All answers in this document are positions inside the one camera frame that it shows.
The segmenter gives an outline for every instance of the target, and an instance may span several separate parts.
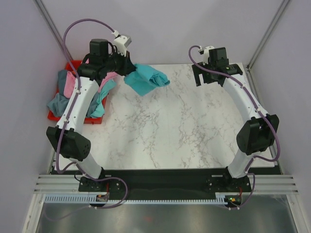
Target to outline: white cable clip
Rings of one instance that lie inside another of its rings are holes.
[[[261,106],[258,106],[258,108],[256,109],[257,112],[261,112],[262,113],[263,108]]]
[[[119,34],[119,32],[117,30],[115,30],[113,33],[112,33],[115,37],[117,37]]]
[[[200,48],[199,48],[199,52],[203,52],[203,48],[202,48],[202,46],[199,46]]]

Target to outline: white wall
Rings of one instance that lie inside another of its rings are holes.
[[[227,47],[233,62],[248,62],[282,0],[43,0],[63,34],[74,21],[95,18],[132,37],[133,62],[190,63],[191,45]],[[102,25],[72,28],[68,48],[75,59],[93,38],[113,39]]]
[[[311,217],[311,1],[289,5],[253,67],[264,106],[280,118],[281,165]]]
[[[21,232],[48,164],[47,102],[65,60],[31,0],[0,7],[0,231]]]

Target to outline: glass panel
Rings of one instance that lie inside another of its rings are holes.
[[[58,218],[83,205],[45,204]],[[285,196],[253,196],[240,210],[211,205],[125,204],[109,210],[83,209],[61,221],[41,216],[36,233],[296,233]]]

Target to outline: marble tabletop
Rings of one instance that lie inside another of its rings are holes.
[[[83,136],[91,141],[96,162],[104,169],[229,165],[243,126],[231,97],[217,83],[196,87],[191,65],[153,67],[165,73],[171,84],[140,97],[118,77],[107,97],[102,124],[84,125]],[[272,158],[269,150],[262,156]],[[60,158],[61,168],[68,163]],[[256,160],[252,166],[274,164]]]

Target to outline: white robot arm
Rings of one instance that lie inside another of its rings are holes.
[[[127,75],[136,70],[126,49],[131,43],[131,38],[119,35],[117,31],[114,34],[116,38],[112,43],[104,39],[91,40],[90,54],[84,58],[84,61],[88,59],[89,63],[82,63],[77,70],[80,88],[76,79],[74,92],[63,116],[56,127],[47,129],[48,139],[55,151],[60,147],[59,152],[63,157],[70,159],[80,170],[94,179],[104,178],[104,169],[90,154],[90,141],[82,136],[88,107],[107,72],[114,71],[120,75]],[[111,54],[108,53],[109,45],[112,49]]]
[[[220,84],[232,97],[242,116],[244,126],[237,135],[239,149],[232,163],[226,168],[226,172],[230,179],[243,178],[246,176],[253,158],[258,157],[261,152],[274,143],[274,135],[261,114],[271,123],[275,132],[279,124],[278,117],[269,115],[262,108],[251,92],[242,70],[237,64],[229,64],[225,48],[194,47],[199,48],[199,52],[203,55],[203,61],[196,64],[191,58],[191,49],[189,51],[190,59],[194,62],[192,70],[196,85],[201,85],[199,75],[203,76],[204,83],[217,82]]]

